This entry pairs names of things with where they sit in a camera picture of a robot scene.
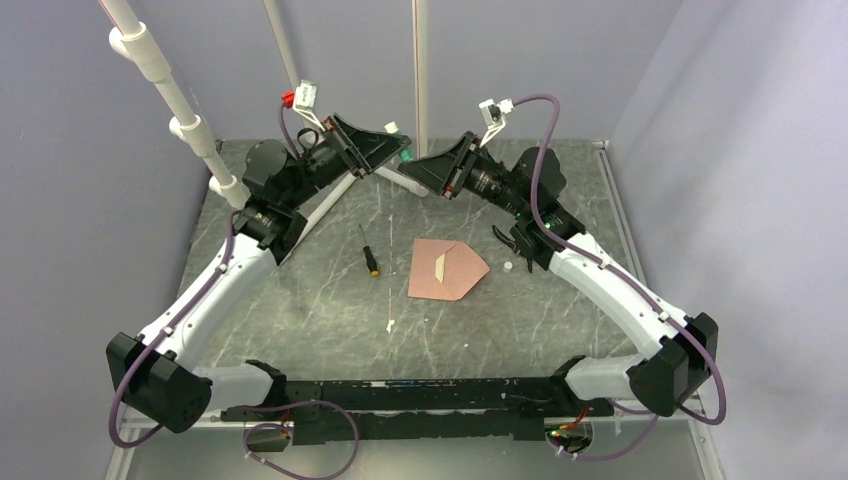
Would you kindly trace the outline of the green glue stick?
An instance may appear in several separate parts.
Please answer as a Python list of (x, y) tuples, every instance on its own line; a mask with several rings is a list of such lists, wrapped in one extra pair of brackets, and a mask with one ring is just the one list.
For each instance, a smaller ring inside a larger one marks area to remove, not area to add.
[(411, 161), (413, 159), (413, 153), (411, 150), (411, 139), (401, 132), (399, 126), (394, 121), (390, 121), (389, 123), (385, 124), (384, 130), (387, 134), (391, 135), (393, 138), (395, 138), (401, 143), (401, 146), (397, 151), (398, 161), (400, 163)]

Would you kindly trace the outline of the tan paper letter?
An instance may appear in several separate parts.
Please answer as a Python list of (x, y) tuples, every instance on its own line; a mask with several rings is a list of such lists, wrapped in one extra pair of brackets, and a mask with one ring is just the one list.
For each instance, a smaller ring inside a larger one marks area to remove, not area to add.
[(438, 256), (434, 261), (434, 276), (439, 283), (444, 282), (446, 255)]

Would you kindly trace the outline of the pink envelope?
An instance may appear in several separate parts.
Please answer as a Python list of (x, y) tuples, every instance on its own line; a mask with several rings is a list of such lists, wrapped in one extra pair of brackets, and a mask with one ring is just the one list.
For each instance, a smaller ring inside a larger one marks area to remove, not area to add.
[[(446, 255), (444, 282), (434, 276), (434, 261)], [(408, 296), (419, 299), (457, 301), (490, 271), (488, 264), (466, 243), (456, 240), (415, 238), (412, 249)]]

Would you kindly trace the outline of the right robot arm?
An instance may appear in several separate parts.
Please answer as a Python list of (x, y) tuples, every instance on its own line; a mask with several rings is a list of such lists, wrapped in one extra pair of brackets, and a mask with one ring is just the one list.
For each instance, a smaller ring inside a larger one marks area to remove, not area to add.
[(504, 242), (530, 265), (575, 286), (627, 335), (636, 354), (574, 357), (553, 379), (551, 401), (574, 415), (590, 400), (633, 399), (669, 417), (713, 375), (718, 326), (662, 300), (619, 265), (558, 201), (566, 181), (549, 148), (525, 150), (514, 167), (495, 160), (471, 132), (447, 150), (398, 170), (431, 193), (471, 192), (515, 218)]

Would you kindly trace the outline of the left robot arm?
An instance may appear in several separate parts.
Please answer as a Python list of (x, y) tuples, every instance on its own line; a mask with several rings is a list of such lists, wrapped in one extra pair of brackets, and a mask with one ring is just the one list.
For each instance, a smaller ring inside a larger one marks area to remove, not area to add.
[(135, 446), (119, 434), (121, 408), (134, 409), (181, 433), (208, 411), (248, 407), (272, 420), (287, 406), (285, 375), (261, 361), (204, 369), (209, 341), (252, 284), (284, 263), (308, 225), (300, 206), (337, 179), (362, 178), (407, 148), (400, 133), (364, 130), (333, 114), (314, 130), (316, 140), (299, 155), (275, 139), (253, 145), (242, 176), (244, 207), (225, 221), (225, 240), (183, 294), (138, 334), (116, 334), (106, 349), (115, 389), (108, 417), (111, 440)]

